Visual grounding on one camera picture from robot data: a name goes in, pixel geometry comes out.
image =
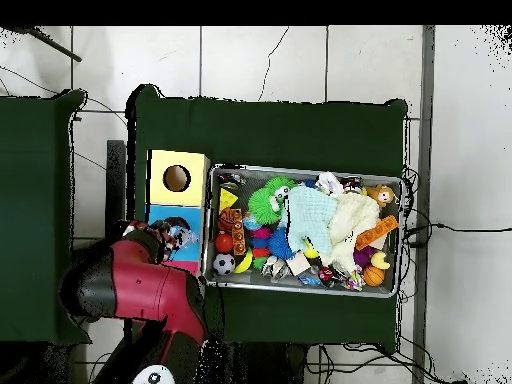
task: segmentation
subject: red ball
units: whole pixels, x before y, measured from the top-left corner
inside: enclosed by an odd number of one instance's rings
[[[233,238],[229,234],[219,234],[215,239],[215,248],[220,253],[228,253],[233,249]]]

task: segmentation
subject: metal pole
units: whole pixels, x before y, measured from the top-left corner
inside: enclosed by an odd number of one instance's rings
[[[55,41],[51,40],[50,38],[44,36],[43,34],[36,31],[35,29],[27,29],[27,34],[30,34],[32,37],[35,37],[38,40],[41,40],[43,43],[48,44],[49,46],[53,47],[55,50],[58,50],[59,52],[64,53],[66,56],[70,57],[73,60],[76,60],[77,62],[82,61],[82,58],[80,56],[77,56],[73,52],[70,52],[65,47],[62,47],[60,44],[58,44]]]

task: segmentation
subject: orange plush toy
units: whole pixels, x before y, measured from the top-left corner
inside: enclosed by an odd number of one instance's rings
[[[379,184],[375,188],[366,187],[366,195],[375,200],[383,208],[395,198],[395,193],[388,186]]]

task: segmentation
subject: orange ball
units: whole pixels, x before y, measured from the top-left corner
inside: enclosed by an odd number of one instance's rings
[[[229,234],[219,234],[215,239],[215,248],[220,253],[228,253],[233,249],[233,237]]]
[[[364,282],[369,286],[378,286],[384,281],[384,270],[369,265],[364,269],[363,278]]]

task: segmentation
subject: purple toy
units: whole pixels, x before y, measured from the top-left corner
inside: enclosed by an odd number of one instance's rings
[[[364,268],[371,262],[375,249],[371,246],[366,246],[362,250],[354,249],[354,262],[361,268]]]

